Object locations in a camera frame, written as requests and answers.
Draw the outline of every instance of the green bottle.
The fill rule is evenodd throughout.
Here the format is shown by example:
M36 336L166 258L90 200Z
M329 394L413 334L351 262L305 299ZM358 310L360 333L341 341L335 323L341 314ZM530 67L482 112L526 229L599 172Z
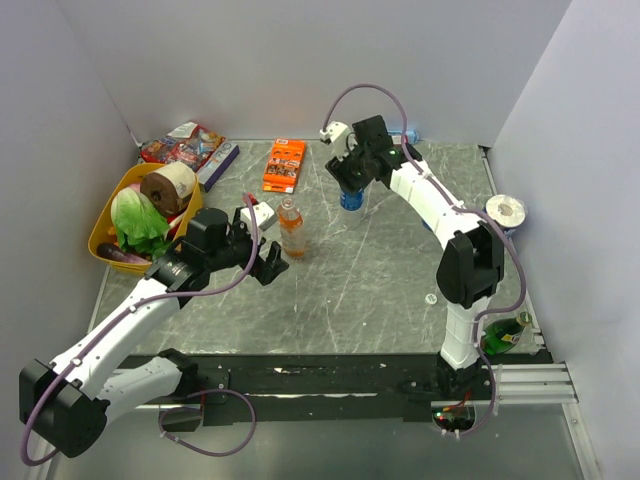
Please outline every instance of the green bottle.
M516 346L525 327L531 325L530 313L521 312L515 318L505 318L493 322L484 329L482 349L487 355L505 353Z

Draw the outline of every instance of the robotic arm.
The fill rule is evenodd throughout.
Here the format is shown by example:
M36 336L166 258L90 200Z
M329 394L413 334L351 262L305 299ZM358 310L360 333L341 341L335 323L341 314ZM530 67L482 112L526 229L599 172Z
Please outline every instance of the robotic arm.
M194 291L209 284L212 272L235 266L246 270L253 257L247 273L268 285L289 267L276 242L266 259L258 255L265 243L258 227L266 229L273 223L273 210L262 203L251 213L257 218L253 233L241 219L249 217L248 209L237 209L232 223L221 210L199 210L189 222L186 236L176 239L98 327L48 365L31 361L19 380L20 419L27 432L32 427L67 457L75 457L86 451L109 423L138 405L196 391L197 364L175 350L162 352L139 368L112 375L151 330L182 309ZM144 299L148 303L140 306ZM125 315L125 321L118 321ZM84 355L91 344L90 353ZM37 404L47 391L46 403L38 412Z
M351 135L357 143L353 147ZM486 310L504 276L500 239L476 215L455 210L462 202L433 176L411 145L407 148L422 173L408 162L381 116L354 123L353 131L332 122L320 131L320 139L332 146L333 158L326 168L342 190L356 193L380 181L404 198L436 235L444 250L436 279L448 302L439 383L444 392L464 388L479 368L474 319Z

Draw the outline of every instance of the yellow basket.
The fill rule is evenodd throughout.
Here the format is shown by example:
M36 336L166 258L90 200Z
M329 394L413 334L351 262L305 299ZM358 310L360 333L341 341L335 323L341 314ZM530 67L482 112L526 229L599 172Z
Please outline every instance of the yellow basket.
M98 255L97 249L98 245L100 245L101 243L113 243L114 241L114 237L109 235L108 233L109 229L113 227L113 222L111 221L111 202L113 201L113 198L118 194L120 190L128 187L132 183L140 183L142 181L142 178L147 173L151 173L163 166L164 165L161 163L143 163L140 165L136 165L125 174L122 180L120 180L120 183L111 194L111 198L109 198L109 201L102 210L102 213L100 214L96 225L93 227L91 236L89 237L89 252L91 252L91 255L103 262L108 263L114 269L124 273L131 273L133 275L142 276L144 272L149 268L151 264L137 265L133 263L115 262L113 260L102 258ZM182 222L180 222L180 227L178 227L176 237L182 236L187 232L187 225L189 224L189 220L191 220L196 212L201 208L202 194L200 193L199 185L196 183L196 188L193 190L191 201L189 202L189 205L187 205L187 210L184 214Z

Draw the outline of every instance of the eggplant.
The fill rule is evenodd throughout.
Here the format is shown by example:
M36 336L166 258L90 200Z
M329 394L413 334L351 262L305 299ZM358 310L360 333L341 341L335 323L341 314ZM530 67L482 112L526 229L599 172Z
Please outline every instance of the eggplant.
M151 265L151 262L146 261L144 258L140 258L133 253L125 253L120 248L112 243L101 243L96 249L98 255L107 260L113 260L114 262L122 263L135 263L138 265Z

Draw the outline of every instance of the purple box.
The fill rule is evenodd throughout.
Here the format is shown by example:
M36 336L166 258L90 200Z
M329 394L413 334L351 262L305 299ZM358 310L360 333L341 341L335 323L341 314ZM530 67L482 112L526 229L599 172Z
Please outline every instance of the purple box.
M207 163L198 170L198 183L208 192L213 184L218 181L220 175L229 168L231 162L240 153L240 147L234 142L222 142L215 152L211 154Z

